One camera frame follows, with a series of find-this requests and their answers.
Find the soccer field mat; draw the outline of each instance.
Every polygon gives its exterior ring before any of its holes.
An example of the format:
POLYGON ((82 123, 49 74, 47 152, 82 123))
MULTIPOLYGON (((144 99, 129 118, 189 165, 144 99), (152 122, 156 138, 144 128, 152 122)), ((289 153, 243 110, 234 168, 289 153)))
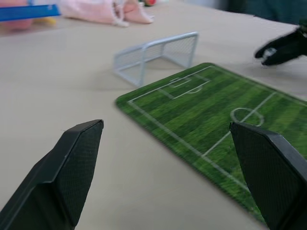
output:
POLYGON ((307 103, 203 63, 119 97, 117 106, 263 222, 229 131, 232 121, 283 135, 307 158, 307 103))

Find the table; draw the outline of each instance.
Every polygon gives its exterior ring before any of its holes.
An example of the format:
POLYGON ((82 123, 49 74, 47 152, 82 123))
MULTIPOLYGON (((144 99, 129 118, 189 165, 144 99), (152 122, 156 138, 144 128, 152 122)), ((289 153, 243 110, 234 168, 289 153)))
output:
MULTIPOLYGON (((118 28, 59 20, 57 29, 0 34, 0 208, 64 130, 104 119, 92 187, 76 229, 264 229, 114 105, 134 89, 112 73, 114 53, 198 31, 194 64, 214 62, 307 100, 306 58, 266 68, 256 48, 292 25, 171 0, 151 25, 118 28)), ((157 61, 146 83, 179 72, 157 61)))

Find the blue object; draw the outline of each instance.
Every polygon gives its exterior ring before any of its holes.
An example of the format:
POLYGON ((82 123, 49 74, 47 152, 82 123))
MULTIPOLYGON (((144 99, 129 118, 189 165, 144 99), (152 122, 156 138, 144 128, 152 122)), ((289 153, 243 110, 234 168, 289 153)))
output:
POLYGON ((0 22, 61 15, 56 4, 1 7, 0 22))

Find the green mouse pad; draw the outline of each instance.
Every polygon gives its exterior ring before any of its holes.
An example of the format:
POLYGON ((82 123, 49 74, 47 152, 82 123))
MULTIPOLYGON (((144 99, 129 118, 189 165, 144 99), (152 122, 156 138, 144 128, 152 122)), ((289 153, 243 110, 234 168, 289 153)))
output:
POLYGON ((264 222, 246 186, 231 121, 282 134, 307 158, 307 103, 203 63, 119 97, 117 106, 264 222))

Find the center circle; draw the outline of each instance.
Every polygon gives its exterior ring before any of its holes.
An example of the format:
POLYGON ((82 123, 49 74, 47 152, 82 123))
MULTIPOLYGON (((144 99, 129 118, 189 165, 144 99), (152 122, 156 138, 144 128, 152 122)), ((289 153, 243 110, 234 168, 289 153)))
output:
POLYGON ((231 111, 230 113, 230 117, 231 119, 234 121, 234 122, 245 122, 246 119, 248 118, 243 118, 241 121, 239 121, 237 118, 236 118, 236 111, 238 110, 244 110, 244 111, 248 111, 248 112, 251 112, 252 114, 248 114, 248 117, 250 117, 251 115, 256 115, 258 118, 259 118, 259 124, 256 125, 257 127, 261 126, 263 123, 264 123, 264 117, 263 115, 261 115, 260 113, 258 113, 257 111, 253 111, 252 109, 249 109, 249 108, 237 108, 237 109, 234 109, 233 111, 231 111))

